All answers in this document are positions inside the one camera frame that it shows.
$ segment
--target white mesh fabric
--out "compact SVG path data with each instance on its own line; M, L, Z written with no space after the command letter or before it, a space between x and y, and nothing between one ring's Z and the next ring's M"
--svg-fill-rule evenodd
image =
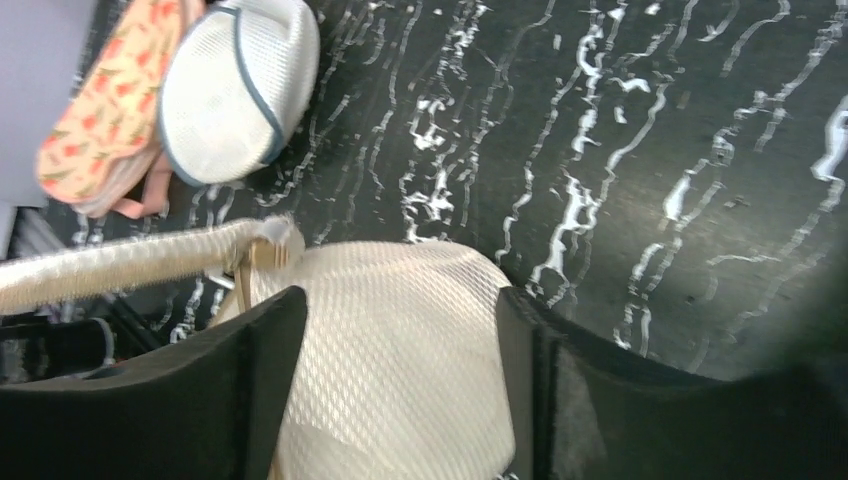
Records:
M269 104L280 119L285 141L288 142L303 113L309 106L309 99L318 75L318 53L320 36L318 24L309 6L301 0L225 0L223 7L249 10L273 19L285 30L284 53L285 89L278 95L269 94ZM265 57L266 50L259 50Z
M280 430L283 478L489 480L514 452L495 324L504 275L470 248L343 243L279 272L309 323Z
M163 143L175 171L191 183L244 177L275 141L242 77L235 38L234 13L211 10L183 40L162 85Z

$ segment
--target gray wall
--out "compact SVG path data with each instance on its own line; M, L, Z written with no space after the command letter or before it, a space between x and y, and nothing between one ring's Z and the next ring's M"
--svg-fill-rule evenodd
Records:
M0 0L0 202L43 204L35 151L68 104L94 0Z

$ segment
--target marble countertop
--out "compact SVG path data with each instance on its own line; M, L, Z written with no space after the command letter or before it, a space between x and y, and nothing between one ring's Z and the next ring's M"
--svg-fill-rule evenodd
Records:
M573 321L688 371L845 350L848 0L311 6L321 69L279 161L175 181L168 214L138 222L52 204L60 237L291 211L313 245L471 245ZM224 293L197 278L128 298L176 338Z

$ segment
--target white mesh bag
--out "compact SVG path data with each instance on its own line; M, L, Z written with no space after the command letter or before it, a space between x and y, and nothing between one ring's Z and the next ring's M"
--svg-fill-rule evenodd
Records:
M309 105L318 25L302 0L224 2L186 34L160 91L158 127L191 185L268 165Z
M506 470L515 440L495 303L508 281L465 246L304 249L287 217L240 220L0 265L0 313L222 265L236 286L213 324L291 285L307 294L270 478L491 480Z

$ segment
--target pink strap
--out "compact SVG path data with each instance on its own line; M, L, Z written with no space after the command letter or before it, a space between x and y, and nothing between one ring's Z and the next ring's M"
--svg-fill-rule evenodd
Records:
M141 203L122 198L112 205L112 211L132 219L162 212L165 209L165 203L168 201L168 185L171 183L172 171L168 164L168 158L164 153L160 153L147 173Z

